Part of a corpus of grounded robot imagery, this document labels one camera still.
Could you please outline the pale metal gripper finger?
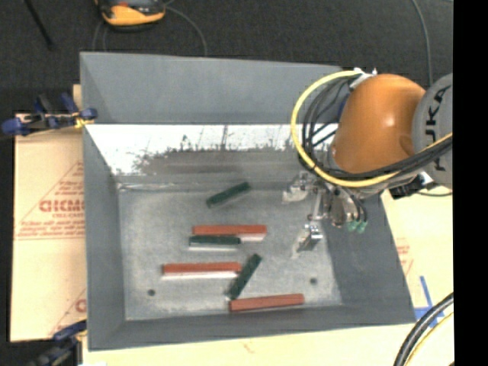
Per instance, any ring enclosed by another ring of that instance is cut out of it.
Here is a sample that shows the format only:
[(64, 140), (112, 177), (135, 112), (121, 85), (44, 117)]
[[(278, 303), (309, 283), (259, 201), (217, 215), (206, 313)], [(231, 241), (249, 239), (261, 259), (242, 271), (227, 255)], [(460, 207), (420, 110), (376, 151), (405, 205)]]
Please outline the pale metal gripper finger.
[(284, 204), (304, 201), (308, 197), (317, 195), (318, 178), (310, 172), (299, 172), (289, 181), (282, 191)]
[(292, 256), (313, 251), (323, 239), (323, 228), (319, 224), (309, 223), (304, 225), (292, 247)]

